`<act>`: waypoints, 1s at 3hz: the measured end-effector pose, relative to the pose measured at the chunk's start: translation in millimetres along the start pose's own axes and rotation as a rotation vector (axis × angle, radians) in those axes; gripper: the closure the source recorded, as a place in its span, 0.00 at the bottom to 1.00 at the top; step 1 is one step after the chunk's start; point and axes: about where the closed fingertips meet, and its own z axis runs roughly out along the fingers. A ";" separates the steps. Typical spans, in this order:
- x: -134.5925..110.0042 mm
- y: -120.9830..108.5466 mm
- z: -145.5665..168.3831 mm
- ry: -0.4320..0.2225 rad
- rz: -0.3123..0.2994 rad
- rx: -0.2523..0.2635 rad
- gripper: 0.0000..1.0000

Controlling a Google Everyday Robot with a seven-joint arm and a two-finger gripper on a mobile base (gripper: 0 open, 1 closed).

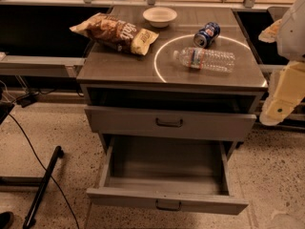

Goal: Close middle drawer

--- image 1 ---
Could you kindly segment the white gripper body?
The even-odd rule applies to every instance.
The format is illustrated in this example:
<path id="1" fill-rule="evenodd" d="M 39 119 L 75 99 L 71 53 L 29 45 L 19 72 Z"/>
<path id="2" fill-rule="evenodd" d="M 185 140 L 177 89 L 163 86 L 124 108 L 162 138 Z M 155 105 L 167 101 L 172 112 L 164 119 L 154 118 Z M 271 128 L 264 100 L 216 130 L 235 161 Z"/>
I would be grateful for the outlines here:
<path id="1" fill-rule="evenodd" d="M 274 126 L 290 115 L 305 97 L 305 63 L 290 61 L 283 69 L 271 73 L 259 121 Z"/>

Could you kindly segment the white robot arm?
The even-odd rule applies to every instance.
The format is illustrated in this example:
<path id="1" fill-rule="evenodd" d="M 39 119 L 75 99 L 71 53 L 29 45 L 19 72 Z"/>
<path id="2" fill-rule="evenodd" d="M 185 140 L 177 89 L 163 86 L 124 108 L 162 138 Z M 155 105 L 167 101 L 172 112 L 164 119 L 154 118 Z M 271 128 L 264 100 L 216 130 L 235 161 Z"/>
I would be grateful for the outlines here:
<path id="1" fill-rule="evenodd" d="M 274 126 L 290 115 L 305 97 L 305 0 L 296 0 L 258 39 L 275 42 L 277 53 L 289 60 L 282 70 L 272 72 L 269 96 L 259 117 L 262 124 Z"/>

